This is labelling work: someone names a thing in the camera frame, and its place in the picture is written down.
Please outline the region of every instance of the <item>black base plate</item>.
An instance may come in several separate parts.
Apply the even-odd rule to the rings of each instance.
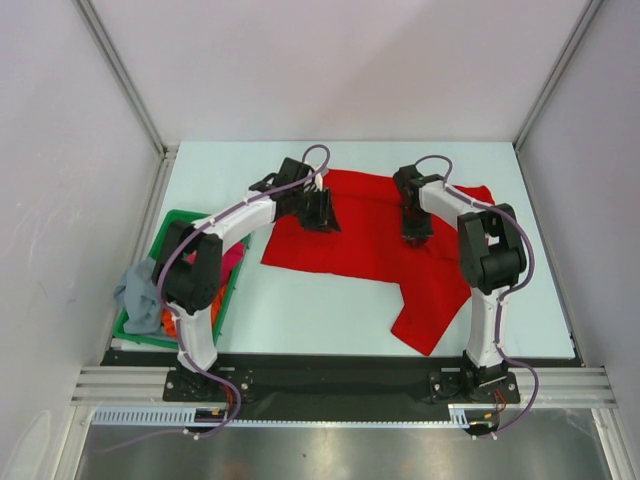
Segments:
[[[486,403],[495,404],[495,391],[499,389],[507,403],[520,403],[520,391],[515,374],[474,392],[464,392],[460,371],[436,371],[429,373],[429,392],[434,404],[442,403]]]
[[[241,392],[243,402],[252,400],[250,370],[212,373],[233,383]],[[167,373],[162,399],[165,402],[226,402],[227,395],[220,384],[179,366]]]

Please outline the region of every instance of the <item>gray cloth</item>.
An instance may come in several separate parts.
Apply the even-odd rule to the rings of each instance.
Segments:
[[[151,282],[155,265],[156,261],[147,257],[137,265],[129,267],[113,293],[118,306],[126,309],[129,314],[129,320],[123,325],[126,333],[160,333],[162,305],[158,301],[156,286]]]

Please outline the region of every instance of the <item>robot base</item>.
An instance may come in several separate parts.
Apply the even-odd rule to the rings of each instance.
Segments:
[[[494,405],[495,392],[500,393],[508,404],[520,403],[520,392],[514,373],[507,373],[506,378],[482,387],[470,389],[465,387],[461,371],[437,371],[429,373],[429,393],[434,404],[478,403]]]

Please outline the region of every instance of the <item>orange cloth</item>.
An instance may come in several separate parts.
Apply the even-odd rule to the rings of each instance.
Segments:
[[[223,285],[216,298],[213,299],[213,303],[211,304],[211,329],[213,330],[216,326],[216,320],[218,319],[218,312],[222,308],[222,302],[224,301],[224,296],[227,293],[227,285]],[[162,312],[162,326],[164,327],[164,331],[170,337],[176,338],[176,324],[171,318],[171,312],[169,310],[163,310]]]

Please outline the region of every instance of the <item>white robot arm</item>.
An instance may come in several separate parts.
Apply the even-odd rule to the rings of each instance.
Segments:
[[[519,233],[501,215],[472,206],[473,199],[465,202],[463,194],[452,195],[440,175],[423,176],[409,165],[393,178],[403,200],[403,236],[410,245],[418,247],[433,235],[432,214],[458,231],[460,269],[471,287],[471,335],[463,353],[466,390],[504,380],[507,365],[496,344],[496,339],[503,338],[504,301],[501,320],[497,311],[499,299],[526,268]],[[493,208],[515,219],[511,206]]]
[[[247,195],[256,195],[256,193],[248,192]],[[222,240],[222,250],[219,253],[220,258],[222,258],[227,250],[254,230],[273,223],[275,215],[276,202],[269,197],[265,197],[253,203],[247,203],[218,223],[212,223],[216,217],[216,215],[212,215],[193,222],[191,228],[198,229],[205,224],[211,225],[202,234],[212,235],[215,236],[213,238]],[[172,306],[180,312],[180,333],[185,350],[189,352],[196,365],[203,370],[208,370],[218,358],[218,351],[211,337],[211,320],[208,307],[204,310],[198,309],[189,314],[180,305],[178,299],[175,298]],[[178,353],[178,360],[183,366],[193,370],[193,366],[185,358],[184,351],[181,350]]]

